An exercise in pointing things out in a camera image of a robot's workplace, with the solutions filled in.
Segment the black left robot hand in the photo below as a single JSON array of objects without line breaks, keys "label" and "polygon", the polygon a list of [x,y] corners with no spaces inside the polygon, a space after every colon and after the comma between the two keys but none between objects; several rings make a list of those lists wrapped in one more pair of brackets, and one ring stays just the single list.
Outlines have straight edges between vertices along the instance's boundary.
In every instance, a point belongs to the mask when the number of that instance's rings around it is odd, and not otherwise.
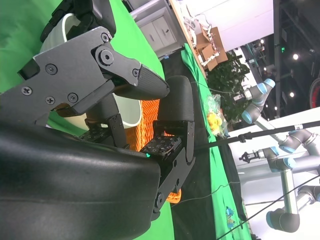
[{"label": "black left robot hand", "polygon": [[80,21],[78,26],[71,27],[67,38],[72,39],[97,27],[107,29],[104,42],[110,41],[116,33],[116,24],[108,0],[63,0],[51,14],[51,19],[44,27],[40,41],[43,43],[58,22],[67,14],[74,14]]}]

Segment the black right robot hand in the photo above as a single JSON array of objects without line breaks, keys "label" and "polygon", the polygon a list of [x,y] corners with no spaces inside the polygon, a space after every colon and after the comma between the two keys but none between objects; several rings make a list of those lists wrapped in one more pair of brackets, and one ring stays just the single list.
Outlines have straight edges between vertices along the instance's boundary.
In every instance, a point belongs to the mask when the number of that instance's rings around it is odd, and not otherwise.
[{"label": "black right robot hand", "polygon": [[[185,76],[164,80],[113,50],[97,27],[35,55],[0,95],[0,237],[132,240],[194,163]],[[153,138],[126,143],[114,95],[159,100]]]}]

